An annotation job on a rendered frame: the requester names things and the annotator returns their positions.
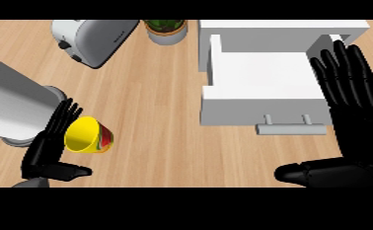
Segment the grey cylindrical appliance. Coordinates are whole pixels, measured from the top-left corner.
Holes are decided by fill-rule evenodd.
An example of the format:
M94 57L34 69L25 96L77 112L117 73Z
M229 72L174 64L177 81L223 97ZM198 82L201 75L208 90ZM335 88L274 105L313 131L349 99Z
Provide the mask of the grey cylindrical appliance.
M65 99L58 87L41 86L0 62L0 140L7 145L30 146Z

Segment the white drawer cabinet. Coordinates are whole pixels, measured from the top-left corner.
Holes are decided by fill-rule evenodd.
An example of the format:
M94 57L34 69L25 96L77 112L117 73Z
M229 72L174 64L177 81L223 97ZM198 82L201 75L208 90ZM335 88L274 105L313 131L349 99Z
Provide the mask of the white drawer cabinet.
M212 35L226 52L305 52L321 35L352 43L369 29L364 20L199 20L198 71L206 71Z

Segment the white drawer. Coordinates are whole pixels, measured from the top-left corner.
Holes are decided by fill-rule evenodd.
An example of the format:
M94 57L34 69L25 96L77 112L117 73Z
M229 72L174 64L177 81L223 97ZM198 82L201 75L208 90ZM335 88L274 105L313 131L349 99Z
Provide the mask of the white drawer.
M302 52L226 52L209 38L203 125L252 125L260 135L324 135L329 107Z

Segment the yellow cup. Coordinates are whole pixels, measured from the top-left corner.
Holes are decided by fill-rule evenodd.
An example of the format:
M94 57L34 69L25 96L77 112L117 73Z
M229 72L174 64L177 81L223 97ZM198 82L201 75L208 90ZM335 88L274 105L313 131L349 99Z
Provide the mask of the yellow cup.
M114 133L91 116L83 116L66 129L63 145L74 153L103 153L114 145Z

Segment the potted plant in grey pot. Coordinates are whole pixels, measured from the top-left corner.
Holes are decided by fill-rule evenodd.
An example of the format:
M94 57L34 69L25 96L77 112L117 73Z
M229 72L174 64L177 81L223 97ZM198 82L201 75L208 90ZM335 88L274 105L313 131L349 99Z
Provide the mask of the potted plant in grey pot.
M174 45L187 36L187 20L145 20L145 25L158 45Z

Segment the white toaster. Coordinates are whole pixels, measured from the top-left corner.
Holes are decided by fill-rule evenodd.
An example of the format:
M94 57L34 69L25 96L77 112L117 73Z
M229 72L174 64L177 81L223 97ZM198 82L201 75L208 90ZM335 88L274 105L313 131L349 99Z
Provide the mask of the white toaster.
M53 20L52 33L71 59L93 69L103 66L139 20Z

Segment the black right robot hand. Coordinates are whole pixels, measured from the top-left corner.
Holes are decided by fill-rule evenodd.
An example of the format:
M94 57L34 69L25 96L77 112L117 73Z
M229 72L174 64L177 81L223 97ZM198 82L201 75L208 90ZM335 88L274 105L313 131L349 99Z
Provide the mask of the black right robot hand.
M341 157L276 169L280 182L307 188L373 189L373 71L360 47L333 42L310 59L326 102Z

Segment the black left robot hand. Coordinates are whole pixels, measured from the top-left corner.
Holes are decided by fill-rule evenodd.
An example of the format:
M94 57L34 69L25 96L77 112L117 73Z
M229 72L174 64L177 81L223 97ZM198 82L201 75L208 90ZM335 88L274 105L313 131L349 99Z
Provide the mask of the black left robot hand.
M90 176L91 169L60 161L63 153L63 135L77 120L83 108L72 99L66 99L52 115L44 130L38 133L24 156L22 178L47 178L69 182L78 177Z

